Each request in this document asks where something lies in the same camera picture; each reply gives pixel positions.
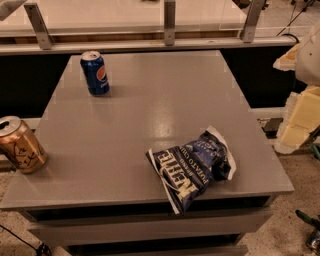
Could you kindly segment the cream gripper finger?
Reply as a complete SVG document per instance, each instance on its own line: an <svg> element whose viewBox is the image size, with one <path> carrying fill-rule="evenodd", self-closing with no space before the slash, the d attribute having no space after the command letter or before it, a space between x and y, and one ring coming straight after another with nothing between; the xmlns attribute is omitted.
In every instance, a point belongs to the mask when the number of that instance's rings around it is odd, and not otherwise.
<svg viewBox="0 0 320 256"><path fill-rule="evenodd" d="M277 58L273 64L273 67L280 71L294 71L296 68L296 56L298 47L299 45L296 44L280 58Z"/></svg>
<svg viewBox="0 0 320 256"><path fill-rule="evenodd" d="M277 131L274 148L291 154L299 149L320 126L320 87L308 86L301 93L292 92L285 105L283 122Z"/></svg>

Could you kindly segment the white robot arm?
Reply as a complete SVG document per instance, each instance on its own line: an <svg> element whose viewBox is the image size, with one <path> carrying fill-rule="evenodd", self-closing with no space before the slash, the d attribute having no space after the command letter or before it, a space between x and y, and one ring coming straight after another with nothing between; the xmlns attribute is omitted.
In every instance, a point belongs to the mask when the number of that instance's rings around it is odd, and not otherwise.
<svg viewBox="0 0 320 256"><path fill-rule="evenodd" d="M296 79L307 85L301 93L289 95L274 144L277 152L291 154L320 126L320 21L297 45L278 58L273 67L294 71Z"/></svg>

